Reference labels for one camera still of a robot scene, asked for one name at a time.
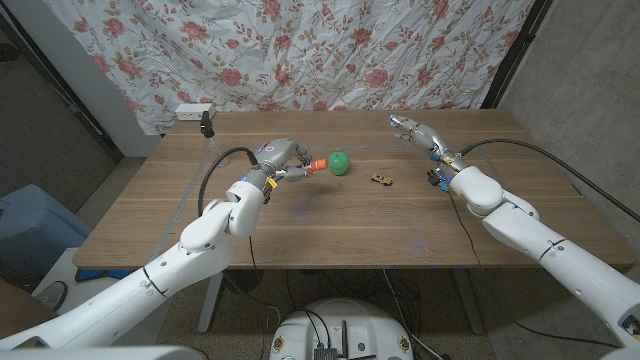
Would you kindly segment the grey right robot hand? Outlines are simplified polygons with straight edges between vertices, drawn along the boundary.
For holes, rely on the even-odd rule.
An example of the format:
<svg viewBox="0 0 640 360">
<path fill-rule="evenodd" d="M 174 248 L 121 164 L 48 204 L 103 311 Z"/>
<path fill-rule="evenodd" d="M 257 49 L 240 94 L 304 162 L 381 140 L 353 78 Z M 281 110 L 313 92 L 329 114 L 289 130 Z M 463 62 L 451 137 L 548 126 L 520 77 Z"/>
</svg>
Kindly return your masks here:
<svg viewBox="0 0 640 360">
<path fill-rule="evenodd" d="M 428 125 L 401 115 L 391 114 L 389 119 L 390 127 L 398 130 L 395 134 L 397 138 L 412 143 L 445 169 L 460 172 L 468 167 L 461 156 L 452 152 L 444 140 Z"/>
</svg>

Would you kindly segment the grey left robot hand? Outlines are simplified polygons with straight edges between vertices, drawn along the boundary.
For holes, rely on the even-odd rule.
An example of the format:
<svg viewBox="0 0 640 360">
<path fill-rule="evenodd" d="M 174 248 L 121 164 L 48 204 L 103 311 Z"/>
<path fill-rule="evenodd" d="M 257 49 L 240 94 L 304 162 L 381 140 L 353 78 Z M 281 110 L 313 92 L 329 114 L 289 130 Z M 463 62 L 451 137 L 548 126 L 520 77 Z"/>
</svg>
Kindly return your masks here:
<svg viewBox="0 0 640 360">
<path fill-rule="evenodd" d="M 290 182 L 307 177 L 307 166 L 312 157 L 308 150 L 289 138 L 272 140 L 262 145 L 254 156 L 257 164 L 246 174 L 246 182 L 257 188 L 276 184 L 279 180 Z"/>
</svg>

